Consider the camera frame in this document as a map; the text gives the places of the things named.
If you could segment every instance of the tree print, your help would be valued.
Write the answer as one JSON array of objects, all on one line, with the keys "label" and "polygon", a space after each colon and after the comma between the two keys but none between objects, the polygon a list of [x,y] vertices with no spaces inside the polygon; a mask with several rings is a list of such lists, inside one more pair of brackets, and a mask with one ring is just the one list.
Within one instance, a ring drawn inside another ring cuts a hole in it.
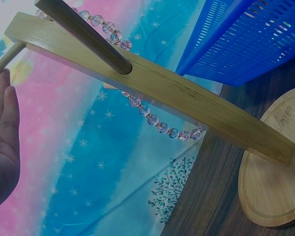
[{"label": "tree print", "polygon": [[173,159],[169,168],[160,176],[155,177],[154,184],[157,187],[152,191],[153,199],[148,200],[151,207],[156,207],[157,213],[161,217],[160,223],[166,224],[176,202],[188,179],[195,157],[181,160]]}]

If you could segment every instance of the wooden table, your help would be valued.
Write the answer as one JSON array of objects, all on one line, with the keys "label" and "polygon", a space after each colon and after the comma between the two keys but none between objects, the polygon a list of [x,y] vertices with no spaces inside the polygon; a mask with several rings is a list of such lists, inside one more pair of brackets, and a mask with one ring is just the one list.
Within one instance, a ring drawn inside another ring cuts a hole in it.
[{"label": "wooden table", "polygon": [[[221,97],[260,118],[276,98],[295,88],[295,59]],[[237,181],[243,150],[208,131],[163,236],[295,236],[295,225],[268,229],[243,213]]]}]

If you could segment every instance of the wooden bar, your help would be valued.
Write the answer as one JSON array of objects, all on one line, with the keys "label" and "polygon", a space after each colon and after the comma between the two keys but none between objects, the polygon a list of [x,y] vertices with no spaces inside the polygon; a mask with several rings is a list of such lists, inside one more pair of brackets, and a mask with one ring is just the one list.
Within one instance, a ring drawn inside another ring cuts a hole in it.
[{"label": "wooden bar", "polygon": [[277,164],[289,165],[295,144],[216,94],[131,52],[115,47],[132,64],[120,75],[59,25],[18,13],[6,35],[31,50],[138,96],[182,119],[208,125],[227,141]]},{"label": "wooden bar", "polygon": [[96,53],[117,73],[125,75],[131,72],[131,63],[64,1],[36,0],[35,6]]}]

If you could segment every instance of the bamboo stand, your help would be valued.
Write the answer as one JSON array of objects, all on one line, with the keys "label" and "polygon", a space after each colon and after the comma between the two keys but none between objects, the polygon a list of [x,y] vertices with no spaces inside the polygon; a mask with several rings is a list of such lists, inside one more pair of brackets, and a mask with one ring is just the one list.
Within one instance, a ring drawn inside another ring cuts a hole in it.
[{"label": "bamboo stand", "polygon": [[[182,76],[111,46],[62,0],[37,0],[35,5],[58,24],[18,13],[5,33],[17,45],[153,101],[195,125],[208,125],[247,150],[238,181],[246,215],[268,227],[295,221],[295,89],[274,102],[260,121]],[[0,61],[0,70],[5,65]]]}]

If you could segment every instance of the wooden dowel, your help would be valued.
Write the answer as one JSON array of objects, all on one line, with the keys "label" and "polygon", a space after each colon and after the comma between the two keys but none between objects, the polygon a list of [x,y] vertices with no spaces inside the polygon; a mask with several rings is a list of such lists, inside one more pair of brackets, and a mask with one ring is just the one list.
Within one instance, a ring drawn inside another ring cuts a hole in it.
[{"label": "wooden dowel", "polygon": [[131,63],[62,0],[36,0],[35,6],[96,53],[117,73],[126,75]]},{"label": "wooden dowel", "polygon": [[16,42],[0,59],[0,72],[12,61],[24,48],[26,44],[23,42]]}]

